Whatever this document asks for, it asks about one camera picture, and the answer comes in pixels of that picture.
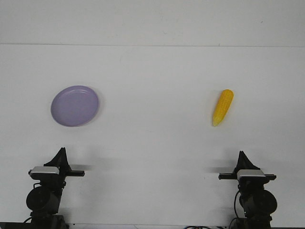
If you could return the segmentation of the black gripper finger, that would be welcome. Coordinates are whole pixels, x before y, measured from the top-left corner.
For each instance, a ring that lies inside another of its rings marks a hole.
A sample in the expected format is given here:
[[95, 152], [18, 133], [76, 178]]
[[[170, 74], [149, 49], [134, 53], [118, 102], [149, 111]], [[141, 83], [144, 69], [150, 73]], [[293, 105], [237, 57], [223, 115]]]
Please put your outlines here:
[[236, 164], [236, 167], [235, 167], [235, 170], [240, 170], [240, 169], [243, 169], [244, 166], [243, 166], [243, 155], [244, 155], [244, 152], [243, 151], [240, 151], [239, 152], [239, 156], [238, 156], [238, 160], [237, 160], [237, 164]]
[[242, 159], [242, 164], [243, 164], [243, 169], [252, 169], [252, 170], [259, 170], [260, 168], [255, 166], [249, 158], [246, 156], [245, 152], [243, 151], [243, 159]]
[[59, 167], [61, 165], [61, 158], [62, 158], [63, 153], [64, 153], [64, 148], [62, 147], [58, 151], [58, 153], [55, 155], [55, 157], [51, 161], [45, 163], [43, 166], [44, 167]]
[[59, 163], [60, 171], [69, 171], [69, 163], [66, 155], [66, 149], [62, 147], [59, 153], [60, 153], [60, 163]]

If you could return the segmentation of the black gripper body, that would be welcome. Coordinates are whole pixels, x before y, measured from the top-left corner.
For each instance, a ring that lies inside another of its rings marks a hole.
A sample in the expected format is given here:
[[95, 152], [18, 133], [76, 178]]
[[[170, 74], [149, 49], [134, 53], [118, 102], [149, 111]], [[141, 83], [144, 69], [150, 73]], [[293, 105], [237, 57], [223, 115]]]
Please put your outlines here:
[[62, 190], [66, 186], [66, 177], [83, 177], [85, 172], [82, 170], [60, 171], [59, 175], [51, 176], [50, 178], [39, 180], [42, 186], [45, 186], [51, 190]]
[[[219, 180], [237, 180], [237, 172], [232, 173], [220, 173], [218, 175]], [[240, 191], [253, 191], [253, 190], [263, 190], [265, 184], [276, 179], [275, 174], [265, 174], [265, 178], [241, 178], [238, 181], [238, 186]]]

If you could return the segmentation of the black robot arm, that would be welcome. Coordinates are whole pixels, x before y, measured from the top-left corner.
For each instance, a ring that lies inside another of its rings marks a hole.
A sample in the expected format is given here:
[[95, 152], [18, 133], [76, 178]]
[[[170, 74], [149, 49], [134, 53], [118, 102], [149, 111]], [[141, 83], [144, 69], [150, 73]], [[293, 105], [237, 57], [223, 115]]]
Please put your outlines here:
[[230, 229], [270, 229], [271, 214], [277, 209], [275, 196], [264, 185], [276, 179], [255, 166], [244, 151], [239, 152], [236, 167], [231, 173], [220, 173], [219, 180], [236, 180], [238, 191], [234, 197], [235, 218]]
[[66, 177], [83, 177], [83, 170], [72, 170], [64, 147], [55, 157], [44, 164], [29, 170], [29, 176], [37, 182], [26, 198], [26, 205], [31, 210], [30, 217], [23, 222], [30, 229], [68, 229], [59, 207]]

